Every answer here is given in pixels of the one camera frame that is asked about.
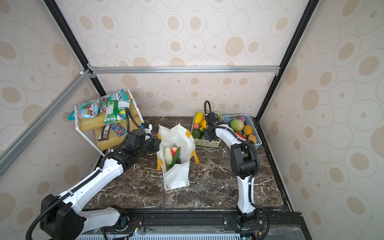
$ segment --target apple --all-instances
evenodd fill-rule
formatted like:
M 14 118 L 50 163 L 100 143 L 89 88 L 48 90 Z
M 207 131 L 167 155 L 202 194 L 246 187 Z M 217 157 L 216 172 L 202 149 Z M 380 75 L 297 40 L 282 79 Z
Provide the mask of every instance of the apple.
M 175 156 L 176 151 L 177 151 L 177 147 L 172 147 L 170 149 L 170 152 L 172 153 L 172 157 Z

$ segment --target wooden shelf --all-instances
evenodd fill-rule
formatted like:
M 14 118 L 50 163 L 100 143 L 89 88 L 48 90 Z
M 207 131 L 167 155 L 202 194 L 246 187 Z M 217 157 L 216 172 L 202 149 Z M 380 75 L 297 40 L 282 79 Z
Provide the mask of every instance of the wooden shelf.
M 141 121 L 140 121 L 140 118 L 138 119 L 135 119 L 136 123 L 139 124 Z M 119 123 L 125 130 L 127 129 L 127 122 L 120 122 Z M 96 134 L 96 139 L 99 137 L 100 135 L 100 131 L 101 131 L 101 127 L 98 127 L 95 129 L 95 134 Z M 134 129 L 137 129 L 137 127 L 135 126 L 135 124 L 133 123 L 133 121 L 131 119 L 129 119 L 129 128 L 132 130 Z M 97 141 L 97 146 L 98 148 L 101 150 L 101 151 L 104 151 L 105 149 L 108 149 L 110 147 L 114 147 L 114 146 L 117 146 L 119 145 L 125 138 L 125 135 L 121 136 L 121 137 L 118 137 L 117 134 L 115 133 L 115 131 L 113 131 L 112 129 L 109 130 L 109 133 L 108 133 L 108 140 L 105 140 L 105 141 Z
M 129 91 L 128 91 L 128 94 L 126 93 L 126 96 L 128 99 L 131 99 L 131 97 L 130 97 L 131 94 Z M 133 119 L 136 121 L 136 123 L 138 125 L 142 124 L 140 114 L 137 111 L 137 108 L 135 107 L 135 104 L 133 102 L 129 105 L 129 110 L 132 114 Z M 105 112 L 97 114 L 97 116 L 94 118 L 79 119 L 78 120 L 79 130 L 81 132 L 87 132 L 87 131 L 90 131 L 92 129 L 95 129 L 95 135 L 96 135 L 96 139 L 97 139 L 100 135 L 101 128 L 107 124 L 107 123 L 104 123 L 104 120 L 105 120 Z M 124 129 L 127 129 L 127 123 L 125 121 L 120 122 L 119 124 Z M 133 121 L 131 119 L 129 120 L 129 125 L 130 125 L 131 130 L 137 129 L 137 127 L 135 126 L 135 124 L 133 123 Z M 110 129 L 109 134 L 108 134 L 108 140 L 97 141 L 97 147 L 98 147 L 98 149 L 103 151 L 103 150 L 106 150 L 110 147 L 114 147 L 116 145 L 119 145 L 124 140 L 124 138 L 125 138 L 125 135 L 118 137 L 116 135 L 116 133 L 112 129 Z

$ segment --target patterned wallpaper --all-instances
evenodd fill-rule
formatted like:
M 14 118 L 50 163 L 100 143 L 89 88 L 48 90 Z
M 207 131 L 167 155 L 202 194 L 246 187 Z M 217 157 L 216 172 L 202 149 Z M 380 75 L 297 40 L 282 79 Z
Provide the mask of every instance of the patterned wallpaper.
M 96 97 L 90 84 L 84 83 L 72 98 L 84 92 Z M 0 177 L 0 240 L 25 239 L 29 225 L 40 213 L 41 200 L 67 190 L 93 170 L 99 153 L 75 130 L 74 121 L 67 119 L 73 111 L 73 99 Z M 86 134 L 95 139 L 93 131 Z M 39 227 L 35 228 L 34 240 L 47 237 Z
M 1 153 L 81 67 L 38 1 L 0 0 L 0 29 Z M 87 80 L 0 177 L 0 240 L 25 239 L 41 200 L 91 172 L 99 154 L 66 118 L 74 104 L 96 96 Z M 48 235 L 36 228 L 33 239 Z
M 307 0 L 56 0 L 93 66 L 279 65 Z
M 82 67 L 37 0 L 0 1 L 0 29 L 1 153 Z
M 194 116 L 213 111 L 255 116 L 274 73 L 99 74 L 107 92 L 130 89 L 143 116 Z
M 266 113 L 314 240 L 384 238 L 384 1 L 324 0 Z

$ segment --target black frame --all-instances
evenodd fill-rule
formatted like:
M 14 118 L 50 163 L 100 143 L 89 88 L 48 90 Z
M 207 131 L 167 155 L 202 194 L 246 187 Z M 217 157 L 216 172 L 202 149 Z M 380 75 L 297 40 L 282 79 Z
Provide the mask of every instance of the black frame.
M 270 216 L 271 226 L 283 225 L 287 227 L 298 226 L 306 240 L 312 240 L 304 218 L 299 212 L 276 212 L 275 209 L 267 208 Z M 199 208 L 153 208 L 153 209 L 125 209 L 125 213 L 130 217 L 129 222 L 141 221 L 141 225 L 149 228 L 156 227 L 212 227 L 220 229 L 220 231 L 233 231 L 240 233 L 241 237 L 253 236 L 255 230 L 261 230 L 259 224 L 254 224 L 248 230 L 241 230 L 237 226 L 236 216 L 237 209 L 199 209 Z M 260 212 L 257 220 L 266 222 L 265 213 Z M 122 232 L 117 232 L 115 228 L 104 227 L 106 232 L 111 234 L 130 234 L 139 225 L 128 225 L 128 228 Z M 161 229 L 162 233 L 166 233 L 166 229 Z
M 90 79 L 93 85 L 95 86 L 97 92 L 99 93 L 100 96 L 105 96 L 107 93 L 105 92 L 103 86 L 101 85 L 96 75 L 93 74 L 92 70 L 89 68 L 88 66 L 89 61 L 85 56 L 83 50 L 81 49 L 79 43 L 77 42 L 76 37 L 74 36 L 68 23 L 66 22 L 55 0 L 44 0 L 44 2 L 47 5 L 54 19 L 56 20 L 57 25 L 60 27 L 62 33 L 64 34 L 65 38 L 67 39 L 69 45 L 71 46 L 72 50 L 76 54 L 83 68 L 89 69 L 89 71 L 91 72 L 92 77 Z
M 46 3 L 49 11 L 51 12 L 52 16 L 55 18 L 58 26 L 60 27 L 61 31 L 63 32 L 65 38 L 67 39 L 68 43 L 70 44 L 71 48 L 73 49 L 74 53 L 76 54 L 77 58 L 80 60 L 82 66 L 84 69 L 90 69 L 90 66 L 88 65 L 89 61 L 86 58 L 84 52 L 82 51 L 79 43 L 77 42 L 73 32 L 71 31 L 69 25 L 67 24 L 63 14 L 61 13 L 59 7 L 57 6 L 55 0 L 44 0 Z M 263 130 L 260 126 L 260 119 L 262 115 L 264 114 L 271 98 L 276 90 L 277 85 L 279 84 L 279 81 L 281 80 L 282 75 L 284 74 L 284 71 L 286 70 L 289 61 L 291 60 L 291 57 L 305 31 L 305 28 L 307 27 L 310 18 L 312 17 L 312 14 L 314 10 L 316 9 L 316 6 L 318 5 L 319 0 L 309 0 L 304 13 L 299 21 L 299 24 L 296 28 L 296 31 L 293 34 L 293 37 L 289 43 L 289 46 L 287 48 L 287 51 L 284 54 L 284 57 L 280 64 L 280 71 L 279 73 L 274 77 L 270 88 L 268 89 L 268 92 L 263 100 L 263 103 L 261 105 L 261 108 L 255 118 L 255 125 L 258 130 L 258 133 L 262 139 L 263 146 L 265 148 L 265 153 L 268 158 L 268 161 L 271 165 L 273 174 L 275 175 L 275 179 L 278 185 L 278 188 L 281 192 L 281 196 L 283 199 L 284 206 L 283 207 L 267 207 L 267 211 L 270 214 L 271 217 L 271 223 L 272 224 L 289 224 L 289 225 L 299 225 L 308 240 L 312 240 L 308 228 L 304 222 L 303 216 L 300 213 L 293 212 L 292 205 L 290 203 L 290 200 L 288 198 L 287 192 L 284 188 L 284 184 L 281 180 L 281 177 L 277 171 L 277 167 L 275 164 L 275 161 L 272 157 L 271 151 L 268 147 L 268 144 L 266 143 L 266 139 L 263 133 Z M 103 89 L 102 85 L 100 84 L 99 80 L 97 79 L 95 74 L 92 74 L 93 78 L 91 78 L 92 83 L 94 84 L 95 88 L 97 89 L 98 93 L 101 96 L 104 96 L 106 94 L 105 90 Z M 126 209 L 126 211 L 135 219 L 139 219 L 143 221 L 143 224 L 145 226 L 149 227 L 156 227 L 156 226 L 223 226 L 225 228 L 224 224 L 224 218 L 226 217 L 235 217 L 237 214 L 237 209 Z M 261 219 L 265 219 L 265 214 L 260 213 Z
M 299 24 L 297 25 L 295 33 L 293 34 L 291 42 L 289 43 L 288 48 L 287 48 L 287 50 L 283 56 L 283 59 L 281 60 L 280 71 L 277 74 L 277 76 L 275 76 L 274 79 L 272 80 L 271 86 L 269 87 L 268 92 L 265 95 L 263 103 L 260 107 L 260 110 L 257 113 L 257 116 L 256 116 L 257 122 L 259 122 L 261 117 L 263 116 L 263 114 L 264 114 L 264 112 L 265 112 L 265 110 L 269 104 L 269 101 L 271 100 L 272 95 L 275 92 L 275 89 L 276 89 L 277 85 L 279 84 L 280 79 L 283 76 L 285 69 L 287 68 L 289 61 L 291 60 L 291 57 L 292 57 L 292 55 L 293 55 L 293 53 L 294 53 L 294 51 L 295 51 L 295 49 L 299 43 L 304 31 L 305 31 L 305 28 L 307 27 L 314 10 L 316 9 L 318 2 L 319 2 L 319 0 L 309 0 L 308 4 L 307 4 L 307 6 L 303 12 L 303 15 L 301 16 Z

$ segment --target shelf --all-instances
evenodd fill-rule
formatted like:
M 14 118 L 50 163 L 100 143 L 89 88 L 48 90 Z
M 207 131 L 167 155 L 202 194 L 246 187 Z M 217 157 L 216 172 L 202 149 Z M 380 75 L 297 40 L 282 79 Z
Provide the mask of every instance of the shelf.
M 137 124 L 142 123 L 139 113 L 137 112 L 133 102 L 129 105 L 129 110 L 131 111 L 132 117 L 133 119 L 135 119 Z M 95 128 L 101 128 L 104 125 L 106 125 L 106 123 L 104 123 L 104 120 L 105 120 L 105 112 L 97 114 L 97 116 L 94 118 L 79 119 L 79 129 L 82 132 L 88 132 L 89 130 L 92 130 Z
M 129 90 L 126 92 L 126 96 L 128 99 L 132 99 L 132 103 L 129 105 L 129 110 L 132 114 L 133 119 L 136 121 L 136 123 L 138 125 L 141 125 L 144 122 L 143 118 L 141 116 L 139 109 L 137 108 L 135 99 L 133 99 L 132 94 Z M 75 128 L 76 128 L 76 131 L 78 131 L 80 133 L 80 135 L 82 135 L 89 142 L 89 144 L 91 144 L 96 150 L 98 150 L 102 156 L 104 156 L 104 154 L 102 152 L 103 150 L 106 150 L 110 147 L 117 146 L 124 140 L 125 135 L 118 137 L 113 130 L 110 130 L 109 134 L 108 134 L 108 140 L 96 141 L 97 142 L 97 146 L 96 146 L 93 143 L 93 141 L 91 141 L 84 134 L 84 132 L 95 129 L 95 135 L 96 135 L 96 139 L 97 139 L 100 135 L 101 128 L 107 124 L 107 123 L 104 123 L 105 112 L 97 114 L 97 116 L 94 118 L 78 119 L 76 107 L 74 109 L 75 109 Z M 127 123 L 126 122 L 121 122 L 119 124 L 124 129 L 127 129 Z M 135 124 L 133 123 L 133 121 L 131 119 L 129 120 L 129 125 L 130 125 L 131 130 L 137 129 L 137 127 L 135 126 Z
M 135 118 L 135 121 L 137 122 L 137 124 L 139 124 L 141 122 L 139 117 Z M 126 122 L 120 122 L 119 124 L 125 130 L 127 129 L 127 123 Z M 99 137 L 102 127 L 103 126 L 95 129 L 96 139 Z M 137 127 L 135 126 L 135 124 L 132 122 L 131 119 L 129 119 L 129 127 L 130 127 L 131 131 L 134 129 L 137 129 Z M 125 135 L 118 137 L 117 134 L 115 133 L 115 131 L 113 131 L 113 129 L 110 129 L 109 133 L 108 133 L 108 140 L 97 141 L 97 146 L 101 151 L 104 151 L 105 149 L 119 145 L 124 140 L 124 138 L 125 138 Z

